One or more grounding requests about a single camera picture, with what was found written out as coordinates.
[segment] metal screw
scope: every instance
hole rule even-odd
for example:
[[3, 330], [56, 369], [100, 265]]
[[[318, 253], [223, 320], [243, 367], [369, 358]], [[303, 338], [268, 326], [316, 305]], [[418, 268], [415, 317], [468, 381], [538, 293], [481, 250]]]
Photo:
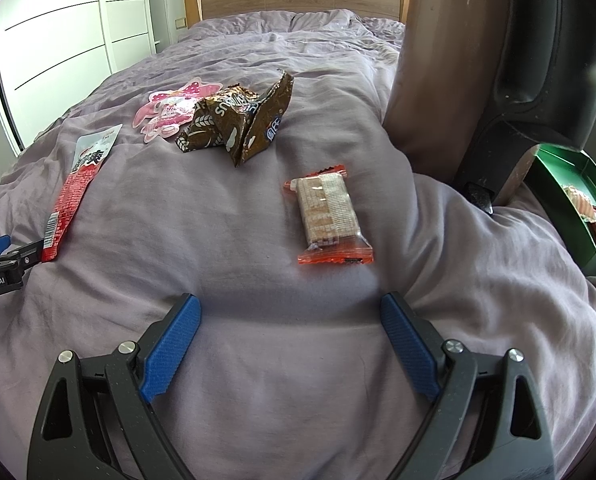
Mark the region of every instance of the metal screw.
[[61, 363], [68, 363], [71, 359], [73, 359], [73, 352], [71, 350], [60, 352], [60, 355], [58, 356], [58, 361]]
[[452, 354], [461, 354], [464, 352], [464, 345], [457, 339], [447, 339], [444, 342], [444, 347]]
[[516, 361], [519, 363], [524, 359], [524, 354], [518, 348], [511, 348], [509, 351], [509, 358], [511, 361]]
[[120, 343], [118, 346], [118, 351], [121, 354], [130, 354], [136, 349], [136, 344], [133, 341], [125, 341], [124, 343]]

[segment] wafer snack package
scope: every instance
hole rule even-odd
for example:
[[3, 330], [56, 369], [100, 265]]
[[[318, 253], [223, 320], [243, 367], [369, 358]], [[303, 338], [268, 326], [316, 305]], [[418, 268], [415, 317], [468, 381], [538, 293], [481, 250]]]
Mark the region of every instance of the wafer snack package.
[[345, 186], [347, 170], [334, 166], [285, 182], [295, 192], [307, 238], [299, 264], [370, 264], [373, 248], [364, 238]]
[[594, 206], [586, 193], [575, 188], [574, 186], [562, 186], [565, 195], [571, 200], [574, 208], [585, 222], [596, 222], [596, 214], [594, 213]]

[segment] barcode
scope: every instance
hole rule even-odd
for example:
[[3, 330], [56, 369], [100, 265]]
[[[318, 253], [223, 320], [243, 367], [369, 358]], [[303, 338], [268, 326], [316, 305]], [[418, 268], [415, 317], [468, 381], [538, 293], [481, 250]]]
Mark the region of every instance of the barcode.
[[56, 235], [56, 229], [58, 228], [58, 215], [60, 213], [58, 211], [54, 211], [51, 213], [49, 217], [49, 221], [47, 222], [47, 228], [44, 231], [44, 245], [42, 246], [43, 249], [48, 249], [53, 245], [53, 238]]

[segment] wrinkled fabric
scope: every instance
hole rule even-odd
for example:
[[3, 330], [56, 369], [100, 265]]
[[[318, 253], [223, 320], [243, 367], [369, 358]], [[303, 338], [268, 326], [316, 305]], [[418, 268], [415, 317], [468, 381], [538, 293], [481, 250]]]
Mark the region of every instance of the wrinkled fabric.
[[[381, 39], [345, 10], [200, 22], [21, 155], [0, 184], [0, 235], [15, 246], [42, 237], [76, 139], [124, 123], [57, 259], [0, 297], [0, 459], [17, 478], [59, 352], [136, 340], [183, 292], [201, 300], [203, 322], [155, 409], [197, 478], [386, 478], [428, 409], [380, 325], [392, 290], [472, 351], [524, 352], [558, 475], [568, 468], [596, 432], [596, 278], [526, 188], [488, 216], [412, 173], [381, 126], [398, 60], [389, 27]], [[291, 104], [273, 144], [241, 168], [224, 149], [145, 145], [130, 127], [153, 91], [199, 76], [259, 92], [278, 70], [295, 76]], [[297, 264], [302, 221], [283, 182], [332, 164], [347, 167], [374, 264]]]

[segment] wardrobe door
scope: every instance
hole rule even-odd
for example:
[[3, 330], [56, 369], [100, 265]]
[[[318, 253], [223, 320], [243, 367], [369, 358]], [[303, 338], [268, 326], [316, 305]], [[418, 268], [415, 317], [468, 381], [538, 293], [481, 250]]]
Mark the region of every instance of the wardrobe door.
[[109, 75], [99, 0], [0, 0], [0, 81], [23, 146]]
[[110, 57], [123, 70], [155, 53], [148, 0], [105, 0]]

